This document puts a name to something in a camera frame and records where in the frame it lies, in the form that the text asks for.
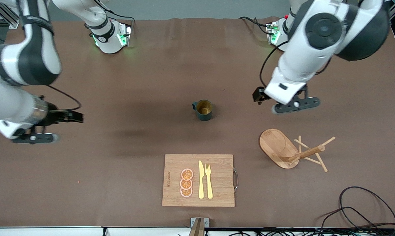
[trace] fork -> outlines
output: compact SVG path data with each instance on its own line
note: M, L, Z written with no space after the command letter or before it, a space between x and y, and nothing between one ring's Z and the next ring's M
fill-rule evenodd
M208 178L208 198L212 199L214 194L212 193L212 184L211 184L211 165L209 163L205 163L205 174Z

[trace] knife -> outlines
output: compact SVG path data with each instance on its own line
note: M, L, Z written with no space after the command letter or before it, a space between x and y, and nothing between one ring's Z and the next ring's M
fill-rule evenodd
M203 164L199 161L199 198L203 199L205 196L203 194L203 177L205 176L205 169Z

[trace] table surface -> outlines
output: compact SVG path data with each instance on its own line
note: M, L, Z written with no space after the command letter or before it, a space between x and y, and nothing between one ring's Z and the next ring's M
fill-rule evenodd
M252 93L272 50L254 25L234 19L138 21L133 48L101 53L83 22L55 22L63 72L55 86L79 99L84 124L48 127L53 145L16 145L0 135L0 226L320 226L349 186L368 188L395 211L395 41L370 58L334 57L309 82L317 109L271 113ZM10 31L8 43L23 39ZM265 67L265 81L277 64ZM44 86L25 88L59 108L75 106ZM214 103L201 122L192 102ZM332 136L322 159L281 169L259 147L276 128L315 146ZM161 206L165 154L233 154L236 206ZM373 222L392 221L376 199L350 190L343 203ZM326 226L348 227L341 215Z

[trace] mug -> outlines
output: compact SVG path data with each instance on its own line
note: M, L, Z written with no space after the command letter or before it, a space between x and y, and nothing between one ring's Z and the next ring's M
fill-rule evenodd
M192 103L193 110L196 111L196 116L201 121L209 121L212 118L212 103L208 100L200 100Z

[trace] wooden cutting board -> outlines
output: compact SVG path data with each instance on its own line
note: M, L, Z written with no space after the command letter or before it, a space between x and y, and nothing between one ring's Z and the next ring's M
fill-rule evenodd
M205 197L199 199L199 160L211 165L211 183L214 197L208 199L206 175L203 178ZM193 171L193 193L190 197L180 194L181 171ZM227 154L166 154L164 164L163 206L180 207L232 207L235 206L233 184L233 158Z

